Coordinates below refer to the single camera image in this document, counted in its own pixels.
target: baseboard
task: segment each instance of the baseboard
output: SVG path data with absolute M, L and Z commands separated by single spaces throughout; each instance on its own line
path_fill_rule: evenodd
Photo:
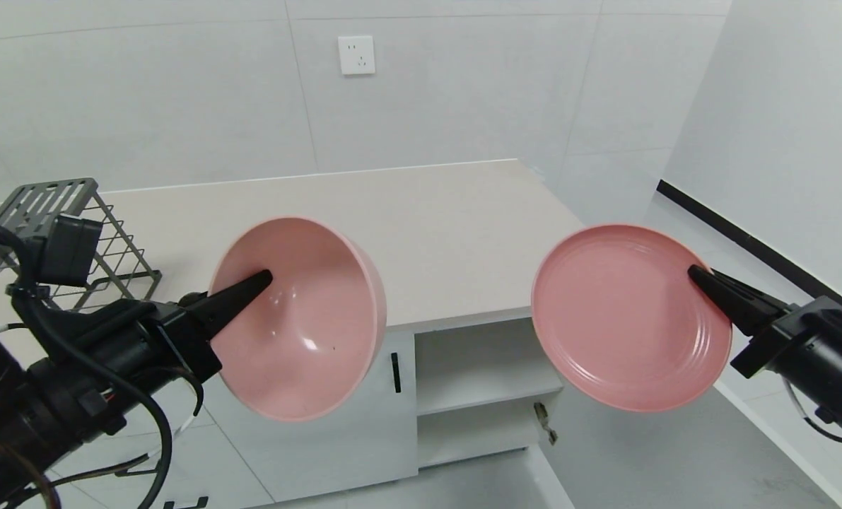
M 715 231 L 727 236 L 729 240 L 743 247 L 744 250 L 750 252 L 758 260 L 769 265 L 772 270 L 782 274 L 785 279 L 792 281 L 795 286 L 809 294 L 809 296 L 814 298 L 827 296 L 842 306 L 842 296 L 840 293 L 826 286 L 825 283 L 822 283 L 814 275 L 784 257 L 779 251 L 764 244 L 760 239 L 753 238 L 748 232 L 738 228 L 737 225 L 725 219 L 725 217 L 719 216 L 718 213 L 710 210 L 707 206 L 698 202 L 698 200 L 693 199 L 693 197 L 690 197 L 678 187 L 672 186 L 672 184 L 665 180 L 660 180 L 656 190 L 697 219 L 701 219 L 701 221 L 710 225 Z

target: pink plate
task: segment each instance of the pink plate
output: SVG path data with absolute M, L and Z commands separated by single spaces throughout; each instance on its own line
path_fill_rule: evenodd
M 688 277 L 694 252 L 647 228 L 604 225 L 557 245 L 531 296 L 557 370 L 618 409 L 661 412 L 701 396 L 728 360 L 732 325 Z
M 386 327 L 380 275 L 343 235 L 281 217 L 234 242 L 210 292 L 263 269 L 271 285 L 211 342 L 221 377 L 267 418 L 319 418 L 357 389 L 378 353 Z

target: cabinet handle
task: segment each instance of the cabinet handle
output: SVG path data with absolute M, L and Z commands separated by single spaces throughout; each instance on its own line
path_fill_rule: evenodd
M 130 472 L 126 468 L 125 470 L 119 470 L 114 473 L 116 477 L 149 476 L 149 474 L 156 474 L 156 467 L 148 468 L 147 470 L 136 470 L 135 472 Z
M 392 352 L 389 357 L 392 359 L 392 382 L 395 384 L 395 392 L 402 392 L 402 374 L 399 373 L 399 354 Z
M 163 509 L 204 509 L 207 506 L 207 498 L 207 496 L 202 496 L 197 499 L 197 505 L 190 507 L 176 507 L 175 501 L 169 500 L 169 502 L 163 504 Z

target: dish rack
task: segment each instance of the dish rack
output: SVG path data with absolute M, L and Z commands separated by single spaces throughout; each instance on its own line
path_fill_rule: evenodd
M 135 235 L 124 231 L 124 221 L 101 199 L 97 187 L 90 177 L 26 184 L 17 187 L 0 206 L 0 225 L 20 238 L 46 235 L 53 219 L 62 213 L 102 223 L 88 283 L 82 288 L 52 289 L 45 302 L 54 309 L 92 312 L 118 297 L 146 300 L 163 277 L 147 264 L 145 250 L 136 247 Z M 0 249 L 0 271 L 7 268 L 17 273 L 16 259 Z

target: white countertop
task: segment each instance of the white countertop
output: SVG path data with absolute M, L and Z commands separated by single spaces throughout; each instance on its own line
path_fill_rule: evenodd
M 206 290 L 255 223 L 309 216 L 365 249 L 384 281 L 387 326 L 415 332 L 526 315 L 540 262 L 583 227 L 515 159 L 102 196 L 163 271 L 155 300 Z

